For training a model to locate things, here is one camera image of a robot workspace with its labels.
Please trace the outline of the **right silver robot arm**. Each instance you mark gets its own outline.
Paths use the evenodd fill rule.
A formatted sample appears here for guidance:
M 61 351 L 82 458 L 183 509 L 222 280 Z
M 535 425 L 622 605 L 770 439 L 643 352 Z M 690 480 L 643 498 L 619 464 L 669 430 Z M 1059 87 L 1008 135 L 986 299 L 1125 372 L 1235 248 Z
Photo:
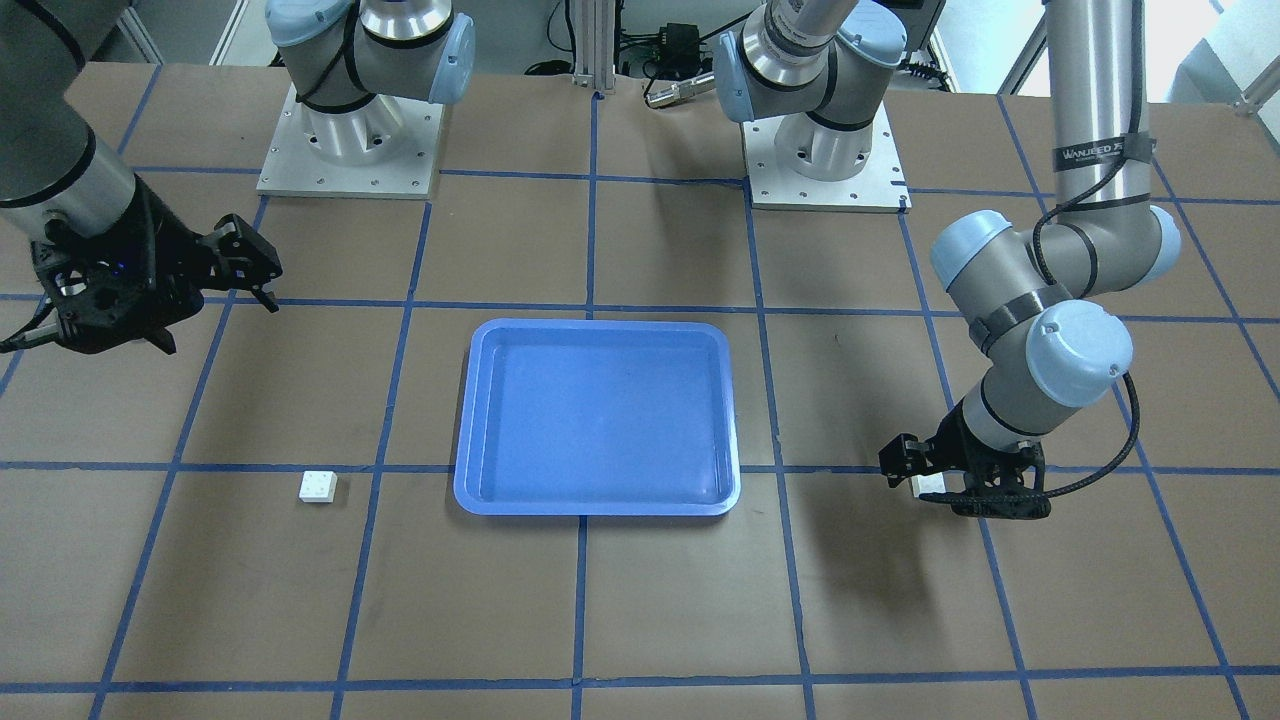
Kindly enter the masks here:
M 6 354 L 55 343 L 100 354 L 145 341 L 174 354 L 172 327 L 205 290 L 250 292 L 279 309 L 276 250 L 248 222 L 191 231 L 67 101 L 125 12 L 124 1 L 1 5 L 1 208 L 29 241 L 46 302 L 3 341 Z

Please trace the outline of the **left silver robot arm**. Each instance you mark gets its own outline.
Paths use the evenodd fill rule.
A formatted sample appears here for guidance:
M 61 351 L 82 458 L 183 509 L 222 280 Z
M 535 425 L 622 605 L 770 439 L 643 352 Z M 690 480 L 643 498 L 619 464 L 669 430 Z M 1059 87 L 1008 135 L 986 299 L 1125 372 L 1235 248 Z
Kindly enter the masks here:
M 1149 283 L 1178 261 L 1181 236 L 1149 200 L 1155 140 L 1146 92 L 1142 1 L 1047 1 L 1055 205 L 1020 231 L 979 210 L 931 247 L 934 274 L 989 359 L 982 379 L 928 439 L 901 434 L 878 454 L 890 487 L 965 518 L 1043 519 L 1051 501 L 1100 480 L 1133 451 L 1140 407 L 1132 336 L 1094 297 Z M 731 122 L 781 122 L 773 151 L 813 183 L 850 181 L 872 159 L 874 120 L 906 54 L 902 22 L 873 1 L 765 1 L 712 42 Z M 1101 469 L 1044 486 L 1042 439 L 1123 384 L 1132 420 Z

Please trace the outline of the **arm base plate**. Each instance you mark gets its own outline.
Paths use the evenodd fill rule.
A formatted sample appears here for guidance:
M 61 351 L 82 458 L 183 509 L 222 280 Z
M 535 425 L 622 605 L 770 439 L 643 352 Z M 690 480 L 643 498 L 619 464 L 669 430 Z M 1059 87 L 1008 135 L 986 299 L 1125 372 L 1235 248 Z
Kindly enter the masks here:
M 447 105 L 378 95 L 347 114 L 305 106 L 289 87 L 256 190 L 320 199 L 431 197 Z
M 884 106 L 850 132 L 805 114 L 740 126 L 751 206 L 781 211 L 905 213 L 913 208 Z

